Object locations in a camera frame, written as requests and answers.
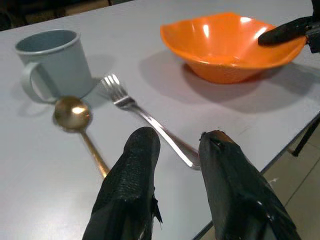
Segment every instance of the silver fork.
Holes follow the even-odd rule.
[[[158,121],[156,121],[149,113],[138,106],[136,101],[130,97],[127,91],[121,86],[116,75],[107,75],[101,80],[113,104],[118,108],[126,111],[132,111],[146,120],[153,128],[167,141],[178,156],[192,169],[200,169],[200,161],[198,152],[173,135]]]

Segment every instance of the spoon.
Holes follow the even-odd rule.
[[[63,96],[55,103],[53,119],[64,131],[81,134],[101,175],[105,178],[110,170],[86,134],[86,129],[92,120],[89,107],[75,96]]]

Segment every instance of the white table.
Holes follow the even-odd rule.
[[[137,0],[0,32],[0,239],[80,239],[102,179],[80,137],[52,123],[53,106],[22,91],[14,43],[65,28],[81,33],[91,72],[116,73],[129,93],[174,134],[198,148],[203,131],[225,131],[261,171],[318,114],[320,56],[306,46],[264,80],[214,85],[185,71],[160,38],[162,24],[233,11],[275,25],[312,14],[301,0]],[[89,133],[112,167],[145,123],[90,94]],[[161,142],[155,196],[163,218],[154,240],[190,240],[210,220],[200,171]]]

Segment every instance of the mug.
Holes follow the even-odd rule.
[[[20,40],[15,50],[25,65],[22,87],[35,102],[55,103],[61,96],[82,98],[95,86],[77,32],[41,32]]]

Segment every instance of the bowl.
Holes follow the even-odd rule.
[[[291,62],[304,36],[276,46],[258,45],[273,25],[227,12],[162,25],[161,38],[201,78],[219,84],[247,80],[264,70]]]

